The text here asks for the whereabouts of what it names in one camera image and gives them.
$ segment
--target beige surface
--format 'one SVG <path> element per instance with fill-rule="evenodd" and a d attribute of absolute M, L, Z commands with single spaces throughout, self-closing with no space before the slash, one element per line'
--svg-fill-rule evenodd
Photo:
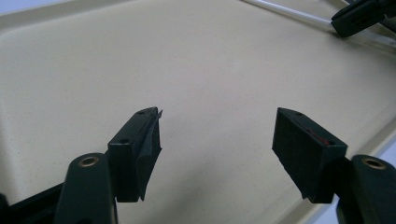
<path fill-rule="evenodd" d="M 301 202 L 271 150 L 277 107 L 304 112 L 348 155 L 396 116 L 394 53 L 244 2 L 46 10 L 0 18 L 0 191 L 12 203 L 62 182 L 71 160 L 105 152 L 135 111 L 156 105 L 163 152 L 146 201 L 119 204 L 121 223 L 277 222 Z"/>

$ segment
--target black mount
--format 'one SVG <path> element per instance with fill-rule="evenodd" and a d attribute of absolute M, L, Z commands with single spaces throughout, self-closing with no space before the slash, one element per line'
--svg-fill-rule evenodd
<path fill-rule="evenodd" d="M 332 27 L 341 37 L 348 37 L 395 16 L 396 0 L 359 0 L 337 12 Z"/>
<path fill-rule="evenodd" d="M 394 223 L 396 170 L 378 158 L 345 158 L 347 145 L 304 114 L 279 108 L 273 151 L 311 203 L 337 194 L 340 223 Z"/>
<path fill-rule="evenodd" d="M 118 223 L 118 202 L 144 200 L 161 152 L 157 107 L 135 113 L 108 143 L 106 154 L 73 160 L 63 184 L 9 206 L 0 194 L 0 223 Z"/>

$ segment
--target metal screw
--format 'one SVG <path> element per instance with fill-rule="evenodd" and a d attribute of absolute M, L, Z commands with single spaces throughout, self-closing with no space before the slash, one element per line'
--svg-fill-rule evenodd
<path fill-rule="evenodd" d="M 381 161 L 378 161 L 378 160 L 374 160 L 374 159 L 371 159 L 371 158 L 363 158 L 363 159 L 361 159 L 361 161 L 364 164 L 370 166 L 371 168 L 374 168 L 374 169 L 377 169 L 377 170 L 385 170 L 385 169 L 387 169 L 387 166 L 384 163 L 382 163 Z"/>
<path fill-rule="evenodd" d="M 97 162 L 99 162 L 99 158 L 97 157 L 87 157 L 82 159 L 81 161 L 78 162 L 78 165 L 81 167 L 88 167 L 88 166 L 93 166 Z"/>

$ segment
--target black clamp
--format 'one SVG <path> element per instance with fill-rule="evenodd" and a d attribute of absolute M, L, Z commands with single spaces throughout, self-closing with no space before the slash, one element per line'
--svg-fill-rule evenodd
<path fill-rule="evenodd" d="M 337 12 L 332 27 L 341 37 L 348 37 L 395 16 L 396 0 L 360 0 Z"/>
<path fill-rule="evenodd" d="M 279 108 L 273 151 L 297 188 L 311 203 L 331 203 L 338 221 L 394 223 L 396 169 L 378 158 L 345 158 L 347 144 L 304 114 Z"/>
<path fill-rule="evenodd" d="M 161 152 L 157 107 L 135 113 L 108 151 L 74 159 L 64 183 L 11 206 L 0 194 L 1 224 L 118 223 L 117 202 L 144 200 Z"/>

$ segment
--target white wire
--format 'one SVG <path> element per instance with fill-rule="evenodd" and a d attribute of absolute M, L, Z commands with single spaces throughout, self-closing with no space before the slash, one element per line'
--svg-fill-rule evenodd
<path fill-rule="evenodd" d="M 244 2 L 250 3 L 257 7 L 262 7 L 279 14 L 291 17 L 295 20 L 308 22 L 316 25 L 318 28 L 323 29 L 327 32 L 336 33 L 332 28 L 332 24 L 330 20 L 323 19 L 318 16 L 314 16 L 305 12 L 297 11 L 288 7 L 282 7 L 273 3 L 269 3 L 262 0 L 242 0 Z M 389 38 L 383 35 L 379 35 L 370 31 L 363 30 L 351 37 L 354 40 L 364 41 L 368 40 L 372 42 L 374 45 L 379 46 L 381 48 L 396 50 L 396 40 L 393 38 Z"/>

